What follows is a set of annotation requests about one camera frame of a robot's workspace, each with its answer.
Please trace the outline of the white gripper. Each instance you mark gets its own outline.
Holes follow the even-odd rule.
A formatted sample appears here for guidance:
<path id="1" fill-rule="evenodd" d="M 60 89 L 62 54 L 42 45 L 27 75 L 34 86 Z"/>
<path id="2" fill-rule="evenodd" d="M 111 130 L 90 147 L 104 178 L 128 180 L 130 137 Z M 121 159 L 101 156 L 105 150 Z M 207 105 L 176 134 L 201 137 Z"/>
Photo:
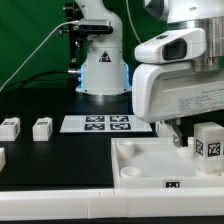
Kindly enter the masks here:
<path id="1" fill-rule="evenodd" d="M 195 73 L 190 62 L 141 64 L 133 75 L 132 106 L 146 123 L 167 120 L 174 146 L 187 147 L 180 117 L 224 109 L 224 69 Z"/>

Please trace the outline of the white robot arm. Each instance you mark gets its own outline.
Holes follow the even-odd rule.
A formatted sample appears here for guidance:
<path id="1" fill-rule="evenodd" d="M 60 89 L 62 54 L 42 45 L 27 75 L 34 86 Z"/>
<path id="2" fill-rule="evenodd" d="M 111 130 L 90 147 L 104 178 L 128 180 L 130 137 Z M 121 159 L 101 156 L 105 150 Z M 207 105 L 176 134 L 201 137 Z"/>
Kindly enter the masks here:
<path id="1" fill-rule="evenodd" d="M 122 58 L 122 22 L 103 0 L 74 0 L 64 10 L 73 48 L 88 43 L 83 63 L 70 59 L 76 90 L 96 100 L 132 93 L 134 114 L 146 123 L 165 122 L 178 147 L 188 144 L 180 127 L 184 117 L 224 109 L 224 95 L 205 101 L 224 87 L 224 0 L 143 0 L 168 30 L 135 48 L 140 65 L 127 80 Z"/>

